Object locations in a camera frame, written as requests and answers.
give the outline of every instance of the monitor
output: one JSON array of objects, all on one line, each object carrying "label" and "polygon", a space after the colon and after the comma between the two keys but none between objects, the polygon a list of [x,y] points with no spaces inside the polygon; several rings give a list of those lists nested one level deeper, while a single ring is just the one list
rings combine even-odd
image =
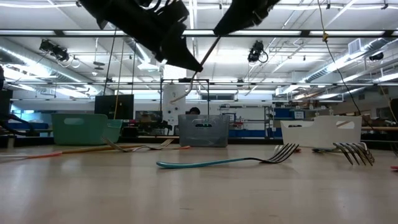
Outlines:
[{"label": "monitor", "polygon": [[134,95],[119,95],[116,109],[116,95],[96,96],[94,113],[105,114],[108,119],[134,119]]}]

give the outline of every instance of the bin handle cutout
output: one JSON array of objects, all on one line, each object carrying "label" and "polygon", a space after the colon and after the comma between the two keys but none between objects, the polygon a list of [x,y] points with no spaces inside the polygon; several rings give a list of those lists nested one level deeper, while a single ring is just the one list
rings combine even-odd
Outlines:
[{"label": "bin handle cutout", "polygon": [[336,127],[338,129],[354,129],[355,123],[353,121],[337,121]]},{"label": "bin handle cutout", "polygon": [[67,125],[82,125],[85,123],[85,120],[81,118],[65,118],[63,122]]},{"label": "bin handle cutout", "polygon": [[213,125],[211,125],[211,124],[197,124],[197,125],[195,125],[195,127],[197,127],[197,128],[211,128],[211,127],[213,127]]}]

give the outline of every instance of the robotic arm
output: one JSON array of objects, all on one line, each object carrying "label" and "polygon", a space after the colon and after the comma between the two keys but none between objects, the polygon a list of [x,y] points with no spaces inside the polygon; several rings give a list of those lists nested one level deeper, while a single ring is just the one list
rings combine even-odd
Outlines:
[{"label": "robotic arm", "polygon": [[[123,30],[152,51],[156,60],[201,72],[203,67],[187,49],[187,28],[183,22],[189,11],[181,0],[167,0],[159,8],[145,9],[152,0],[80,0],[80,4],[96,18],[101,29],[108,22]],[[279,0],[233,0],[232,5],[213,30],[218,36],[259,25]]]}]

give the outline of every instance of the desk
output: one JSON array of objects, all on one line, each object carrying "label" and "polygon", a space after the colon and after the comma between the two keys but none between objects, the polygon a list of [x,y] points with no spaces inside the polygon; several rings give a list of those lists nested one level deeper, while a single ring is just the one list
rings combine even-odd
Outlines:
[{"label": "desk", "polygon": [[[373,127],[375,131],[398,131],[398,127]],[[363,131],[372,131],[371,127],[362,127]]]},{"label": "desk", "polygon": [[[16,149],[46,153],[72,147]],[[0,162],[2,223],[397,223],[397,164],[351,166],[342,154],[293,154],[277,165],[235,162],[164,170],[156,161],[270,158],[274,146],[69,154]]]}]

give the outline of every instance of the window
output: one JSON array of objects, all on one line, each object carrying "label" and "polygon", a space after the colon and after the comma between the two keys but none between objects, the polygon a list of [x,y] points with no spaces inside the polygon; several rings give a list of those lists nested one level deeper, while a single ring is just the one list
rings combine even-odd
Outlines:
[{"label": "window", "polygon": [[[210,94],[210,100],[234,100],[235,94]],[[207,100],[208,95],[202,94],[202,100]]]}]

